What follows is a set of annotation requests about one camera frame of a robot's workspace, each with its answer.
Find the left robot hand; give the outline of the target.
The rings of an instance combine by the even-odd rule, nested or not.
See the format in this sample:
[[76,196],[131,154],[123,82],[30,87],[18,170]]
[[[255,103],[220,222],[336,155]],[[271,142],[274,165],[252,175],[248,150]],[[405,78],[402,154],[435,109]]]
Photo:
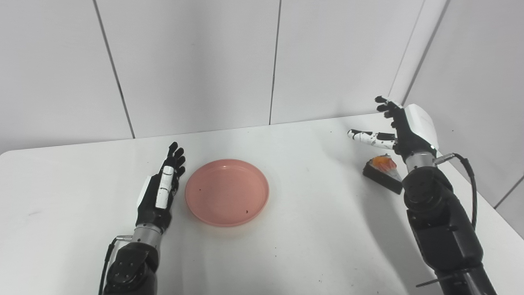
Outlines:
[[185,173],[185,150],[174,141],[157,174],[152,175],[137,207],[136,226],[150,225],[164,234],[172,221],[171,207]]

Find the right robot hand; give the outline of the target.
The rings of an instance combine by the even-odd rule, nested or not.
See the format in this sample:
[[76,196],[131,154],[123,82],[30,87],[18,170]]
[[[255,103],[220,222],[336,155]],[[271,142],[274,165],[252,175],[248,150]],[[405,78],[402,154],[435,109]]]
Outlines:
[[431,117],[416,104],[401,106],[382,96],[375,97],[377,110],[386,119],[392,119],[394,133],[361,131],[350,129],[347,133],[352,140],[380,149],[393,150],[403,160],[413,154],[428,153],[436,157],[438,138]]

